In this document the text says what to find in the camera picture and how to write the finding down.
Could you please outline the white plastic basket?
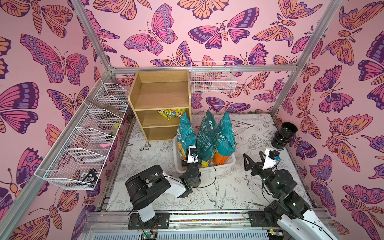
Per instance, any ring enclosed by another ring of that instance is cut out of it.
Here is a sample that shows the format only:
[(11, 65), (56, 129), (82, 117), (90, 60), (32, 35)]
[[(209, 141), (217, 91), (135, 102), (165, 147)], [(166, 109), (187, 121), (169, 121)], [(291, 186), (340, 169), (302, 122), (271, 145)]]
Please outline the white plastic basket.
[[(178, 146), (177, 146), (177, 136), (173, 138), (173, 153), (174, 153), (174, 163), (176, 167), (176, 171), (180, 174), (183, 174), (186, 171), (186, 167), (182, 166), (182, 160), (180, 159), (179, 151), (178, 151)], [(214, 168), (216, 170), (226, 168), (226, 167), (231, 167), (236, 163), (236, 157), (235, 154), (232, 154), (225, 162), (223, 165), (212, 165), (206, 168), (200, 168), (200, 172), (208, 172), (208, 171), (214, 171)]]

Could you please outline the yellow snack bag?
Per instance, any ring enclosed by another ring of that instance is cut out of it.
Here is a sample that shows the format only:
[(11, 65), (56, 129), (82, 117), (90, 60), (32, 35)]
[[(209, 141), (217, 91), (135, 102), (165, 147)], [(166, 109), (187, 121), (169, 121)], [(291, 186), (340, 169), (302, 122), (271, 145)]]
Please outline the yellow snack bag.
[(169, 109), (169, 110), (159, 110), (158, 113), (167, 118), (167, 120), (171, 120), (172, 118), (181, 118), (184, 113), (186, 112), (186, 109)]

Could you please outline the teal orange fertilizer bag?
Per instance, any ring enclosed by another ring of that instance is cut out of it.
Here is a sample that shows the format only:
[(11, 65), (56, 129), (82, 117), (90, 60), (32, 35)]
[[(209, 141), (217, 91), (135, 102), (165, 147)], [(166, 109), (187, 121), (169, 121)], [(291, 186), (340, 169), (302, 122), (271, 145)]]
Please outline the teal orange fertilizer bag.
[(177, 130), (177, 150), (181, 160), (188, 158), (189, 146), (196, 145), (196, 133), (186, 113), (181, 117)]
[(213, 157), (213, 163), (217, 166), (224, 165), (236, 150), (235, 135), (228, 111), (225, 111), (224, 116), (220, 120), (219, 129), (221, 132), (215, 145), (215, 154)]

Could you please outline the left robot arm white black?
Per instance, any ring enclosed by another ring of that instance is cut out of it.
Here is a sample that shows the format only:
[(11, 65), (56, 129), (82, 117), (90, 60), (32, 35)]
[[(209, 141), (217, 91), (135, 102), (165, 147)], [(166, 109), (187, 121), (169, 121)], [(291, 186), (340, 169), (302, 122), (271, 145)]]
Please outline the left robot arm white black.
[(187, 151), (186, 171), (174, 178), (166, 174), (160, 165), (154, 165), (132, 177), (125, 182), (135, 216), (129, 221), (137, 221), (145, 226), (155, 223), (158, 216), (154, 210), (153, 202), (163, 194), (173, 195), (179, 199), (190, 195), (194, 189), (201, 189), (201, 172), (198, 150), (190, 146)]

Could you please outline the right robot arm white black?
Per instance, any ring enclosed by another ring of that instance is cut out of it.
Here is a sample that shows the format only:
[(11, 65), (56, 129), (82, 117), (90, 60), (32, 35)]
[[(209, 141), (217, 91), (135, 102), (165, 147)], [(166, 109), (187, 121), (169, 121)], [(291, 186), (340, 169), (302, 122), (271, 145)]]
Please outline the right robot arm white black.
[(295, 191), (297, 182), (288, 170), (277, 169), (280, 152), (266, 149), (259, 152), (260, 161), (255, 162), (243, 154), (244, 169), (252, 176), (259, 176), (262, 196), (274, 200), (261, 211), (249, 211), (244, 216), (251, 227), (279, 227), (293, 240), (336, 240), (338, 237), (321, 222), (310, 205)]

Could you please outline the black camera lens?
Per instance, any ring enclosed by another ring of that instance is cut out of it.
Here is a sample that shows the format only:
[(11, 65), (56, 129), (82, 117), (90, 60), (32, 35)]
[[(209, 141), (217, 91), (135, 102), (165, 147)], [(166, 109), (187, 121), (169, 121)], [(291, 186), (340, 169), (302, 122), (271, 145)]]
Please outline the black camera lens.
[(283, 122), (271, 139), (271, 145), (275, 149), (283, 149), (298, 132), (298, 127), (290, 122)]

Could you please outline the dark green yellow fertilizer bag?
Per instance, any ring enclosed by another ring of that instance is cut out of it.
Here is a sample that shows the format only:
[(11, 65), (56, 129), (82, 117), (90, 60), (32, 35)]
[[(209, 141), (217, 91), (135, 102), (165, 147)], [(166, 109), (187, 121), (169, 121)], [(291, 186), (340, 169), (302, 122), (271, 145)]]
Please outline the dark green yellow fertilizer bag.
[(221, 130), (214, 115), (208, 110), (202, 119), (196, 140), (198, 157), (202, 161), (202, 168), (207, 168), (213, 159), (220, 133)]

